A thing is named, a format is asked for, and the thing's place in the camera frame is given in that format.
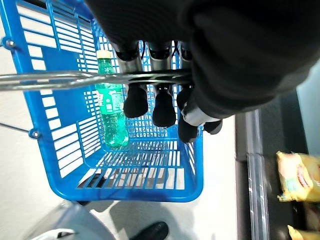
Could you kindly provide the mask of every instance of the metal basket handle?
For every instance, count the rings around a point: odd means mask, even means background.
[[[184,85],[192,83],[192,75],[189,69],[115,73],[108,75],[84,71],[46,71],[0,75],[0,91],[72,89],[100,83]]]

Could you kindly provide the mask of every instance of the bottle label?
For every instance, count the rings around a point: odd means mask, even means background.
[[[98,89],[97,101],[101,114],[116,114],[124,109],[122,89]]]

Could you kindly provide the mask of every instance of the yellow package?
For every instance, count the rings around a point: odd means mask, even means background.
[[[277,153],[281,202],[320,202],[320,160],[305,154]]]
[[[300,231],[288,225],[292,240],[320,240],[320,232]]]

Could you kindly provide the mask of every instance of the black sleeve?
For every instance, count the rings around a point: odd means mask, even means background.
[[[237,2],[190,4],[180,19],[194,29],[196,103],[219,119],[295,88],[320,56],[320,1]]]
[[[295,88],[320,56],[320,0],[86,0],[107,37],[191,43],[194,98],[223,119]]]

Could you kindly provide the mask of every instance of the floor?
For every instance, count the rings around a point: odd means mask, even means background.
[[[14,73],[10,52],[0,47],[0,56],[0,74]],[[0,93],[0,122],[32,128],[22,92]],[[19,240],[62,199],[49,187],[37,141],[3,127],[0,136],[0,239]],[[206,134],[203,148],[204,189],[198,199],[189,203],[92,202],[88,210],[117,240],[127,240],[158,220],[168,223],[168,240],[237,239],[234,118],[224,121],[218,135]]]

